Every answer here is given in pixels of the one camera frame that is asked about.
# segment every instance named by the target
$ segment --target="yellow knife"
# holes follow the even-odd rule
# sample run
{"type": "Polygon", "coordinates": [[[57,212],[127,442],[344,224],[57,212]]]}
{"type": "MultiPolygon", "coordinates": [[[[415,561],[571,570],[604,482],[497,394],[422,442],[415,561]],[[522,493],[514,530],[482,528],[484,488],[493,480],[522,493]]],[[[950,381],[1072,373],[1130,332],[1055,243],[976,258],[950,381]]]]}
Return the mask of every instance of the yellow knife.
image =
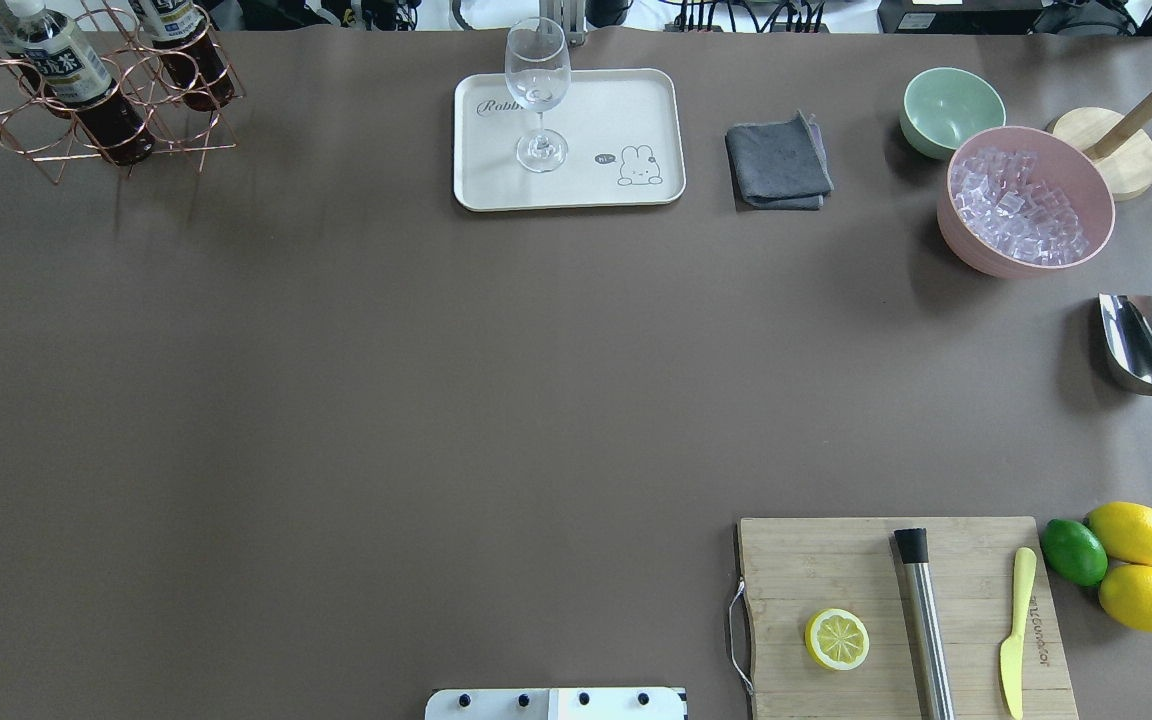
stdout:
{"type": "Polygon", "coordinates": [[[1025,616],[1029,615],[1029,597],[1034,591],[1034,570],[1038,559],[1029,547],[1016,551],[1016,564],[1011,569],[1011,634],[998,649],[998,667],[1002,670],[1002,697],[1007,700],[1007,712],[1020,720],[1024,711],[1020,706],[1020,659],[1025,652],[1025,616]]]}

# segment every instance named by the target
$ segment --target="white metal plate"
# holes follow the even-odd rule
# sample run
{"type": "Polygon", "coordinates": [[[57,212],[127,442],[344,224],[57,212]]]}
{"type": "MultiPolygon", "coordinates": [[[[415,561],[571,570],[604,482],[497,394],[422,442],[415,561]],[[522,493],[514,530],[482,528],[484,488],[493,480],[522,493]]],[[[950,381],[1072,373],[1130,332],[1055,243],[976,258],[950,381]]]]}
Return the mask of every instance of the white metal plate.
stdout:
{"type": "Polygon", "coordinates": [[[659,687],[447,689],[425,703],[425,720],[685,720],[684,698],[659,687]]]}
{"type": "Polygon", "coordinates": [[[470,210],[660,205],[687,184],[673,81],[653,68],[573,70],[571,90],[545,113],[567,138],[552,173],[531,173],[515,143],[539,119],[509,96],[505,75],[477,74],[456,85],[452,185],[470,210]]]}

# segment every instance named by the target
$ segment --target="black box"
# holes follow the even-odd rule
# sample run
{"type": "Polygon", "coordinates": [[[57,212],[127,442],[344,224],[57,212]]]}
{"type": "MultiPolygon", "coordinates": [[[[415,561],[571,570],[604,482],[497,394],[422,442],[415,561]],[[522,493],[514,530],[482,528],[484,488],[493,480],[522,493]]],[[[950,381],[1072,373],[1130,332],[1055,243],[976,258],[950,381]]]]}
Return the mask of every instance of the black box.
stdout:
{"type": "Polygon", "coordinates": [[[1043,0],[963,0],[953,5],[881,0],[878,23],[884,32],[1025,35],[1041,13],[1043,0]]]}

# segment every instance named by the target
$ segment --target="citrus fruit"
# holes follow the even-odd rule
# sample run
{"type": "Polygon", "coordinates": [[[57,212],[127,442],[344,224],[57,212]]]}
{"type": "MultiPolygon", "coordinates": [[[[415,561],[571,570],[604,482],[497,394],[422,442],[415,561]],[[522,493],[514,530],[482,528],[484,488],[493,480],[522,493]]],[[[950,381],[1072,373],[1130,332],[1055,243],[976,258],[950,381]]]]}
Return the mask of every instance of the citrus fruit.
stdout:
{"type": "Polygon", "coordinates": [[[829,607],[808,621],[808,653],[832,670],[850,670],[869,655],[869,632],[851,612],[829,607]]]}
{"type": "Polygon", "coordinates": [[[1152,564],[1152,507],[1106,502],[1087,513],[1087,528],[1101,539],[1108,556],[1152,564]]]}
{"type": "Polygon", "coordinates": [[[1152,566],[1120,564],[1101,582],[1101,607],[1119,623],[1152,632],[1152,566]]]}
{"type": "Polygon", "coordinates": [[[1075,585],[1092,588],[1101,582],[1111,566],[1100,539],[1074,520],[1051,521],[1038,543],[1043,547],[1043,559],[1047,560],[1052,570],[1075,585]]]}

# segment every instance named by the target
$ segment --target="lemon slice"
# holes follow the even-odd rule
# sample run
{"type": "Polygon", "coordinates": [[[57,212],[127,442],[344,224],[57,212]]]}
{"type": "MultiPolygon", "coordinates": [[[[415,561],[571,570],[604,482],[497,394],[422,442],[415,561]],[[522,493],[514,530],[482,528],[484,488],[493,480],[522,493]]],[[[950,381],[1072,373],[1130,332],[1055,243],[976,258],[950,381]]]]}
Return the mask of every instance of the lemon slice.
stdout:
{"type": "Polygon", "coordinates": [[[850,670],[869,655],[869,632],[851,612],[829,607],[808,621],[808,654],[832,670],[850,670]]]}

